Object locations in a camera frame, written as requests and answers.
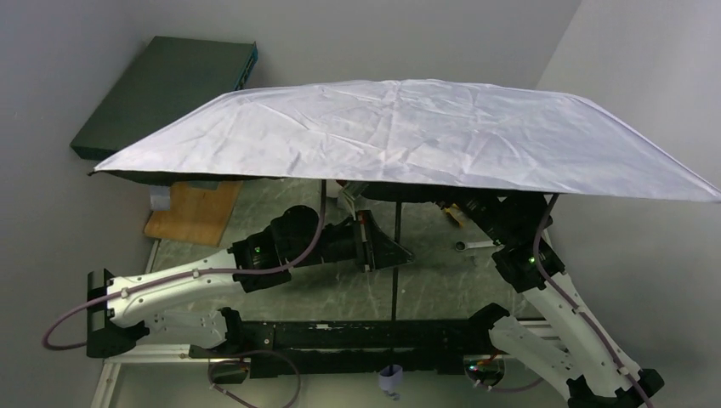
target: white fabric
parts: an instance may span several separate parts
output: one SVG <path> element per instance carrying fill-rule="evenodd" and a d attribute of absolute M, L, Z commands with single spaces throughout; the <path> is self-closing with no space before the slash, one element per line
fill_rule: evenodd
<path fill-rule="evenodd" d="M 435 80 L 228 93 L 95 170 L 721 201 L 716 188 L 587 99 Z"/>

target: green box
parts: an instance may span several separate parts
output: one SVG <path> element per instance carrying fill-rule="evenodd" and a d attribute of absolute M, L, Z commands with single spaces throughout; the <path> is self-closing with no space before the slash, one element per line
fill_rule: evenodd
<path fill-rule="evenodd" d="M 255 43 L 155 37 L 70 146 L 83 159 L 103 160 L 209 100 L 242 89 L 257 60 Z"/>

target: cutting board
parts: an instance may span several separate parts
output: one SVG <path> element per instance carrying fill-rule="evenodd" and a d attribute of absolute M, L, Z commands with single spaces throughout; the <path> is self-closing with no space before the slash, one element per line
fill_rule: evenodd
<path fill-rule="evenodd" d="M 170 210 L 154 211 L 145 225 L 145 234 L 217 247 L 241 187 L 241 181 L 224 181 L 216 190 L 175 183 L 170 187 Z"/>

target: gray wall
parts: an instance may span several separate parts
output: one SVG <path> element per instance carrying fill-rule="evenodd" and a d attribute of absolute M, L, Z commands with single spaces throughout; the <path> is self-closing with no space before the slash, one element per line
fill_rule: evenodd
<path fill-rule="evenodd" d="M 68 147 L 139 47 L 119 2 L 0 2 L 2 406 L 88 406 L 100 361 L 51 354 L 40 336 L 83 301 L 90 270 L 144 267 L 145 189 L 89 178 Z M 83 340 L 84 314 L 58 334 Z"/>
<path fill-rule="evenodd" d="M 538 87 L 594 100 L 721 186 L 719 43 L 716 0 L 588 0 Z M 678 380 L 659 406 L 718 406 L 721 206 L 566 196 L 555 215 L 554 244 L 594 313 Z"/>
<path fill-rule="evenodd" d="M 258 42 L 249 86 L 433 77 L 533 88 L 580 0 L 129 0 L 155 35 Z"/>

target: marble tabletop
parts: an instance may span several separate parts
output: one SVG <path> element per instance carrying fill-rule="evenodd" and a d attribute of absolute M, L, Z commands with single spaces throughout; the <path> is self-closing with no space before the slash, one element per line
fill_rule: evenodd
<path fill-rule="evenodd" d="M 270 220 L 294 205 L 318 208 L 320 182 L 286 178 L 244 183 L 220 248 L 162 240 L 152 270 L 196 261 L 234 241 L 261 231 Z M 326 223 L 348 216 L 329 201 Z M 360 200 L 380 228 L 393 236 L 395 204 Z M 473 223 L 454 226 L 431 203 L 403 205 L 401 244 L 416 255 L 400 267 L 398 319 L 465 319 L 495 302 L 518 318 L 540 317 L 496 272 L 495 248 L 457 252 L 457 241 L 487 241 Z M 292 271 L 292 281 L 252 293 L 202 299 L 176 309 L 206 311 L 229 306 L 244 320 L 387 320 L 390 318 L 392 270 L 362 273 L 352 262 L 331 263 Z"/>

